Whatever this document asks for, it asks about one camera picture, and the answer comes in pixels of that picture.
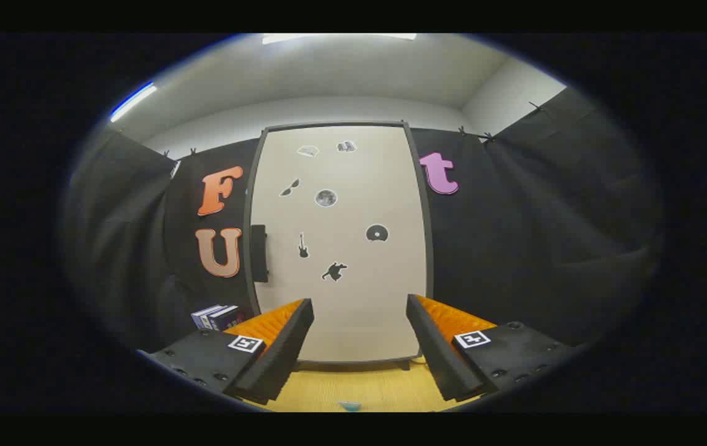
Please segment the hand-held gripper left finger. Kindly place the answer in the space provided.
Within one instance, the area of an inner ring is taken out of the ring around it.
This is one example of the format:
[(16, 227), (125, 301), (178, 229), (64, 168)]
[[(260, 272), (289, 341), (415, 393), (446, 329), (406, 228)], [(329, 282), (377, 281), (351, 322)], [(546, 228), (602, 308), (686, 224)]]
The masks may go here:
[(232, 328), (198, 328), (157, 352), (139, 354), (212, 395), (267, 404), (290, 378), (313, 321), (312, 302), (299, 299)]

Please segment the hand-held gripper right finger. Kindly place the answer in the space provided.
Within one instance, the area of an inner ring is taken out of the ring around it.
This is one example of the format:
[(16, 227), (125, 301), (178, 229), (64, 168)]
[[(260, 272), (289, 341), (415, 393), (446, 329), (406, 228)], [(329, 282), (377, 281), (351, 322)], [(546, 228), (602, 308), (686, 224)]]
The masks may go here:
[(408, 295), (405, 314), (444, 400), (502, 398), (577, 353), (523, 322), (496, 325), (417, 294)]

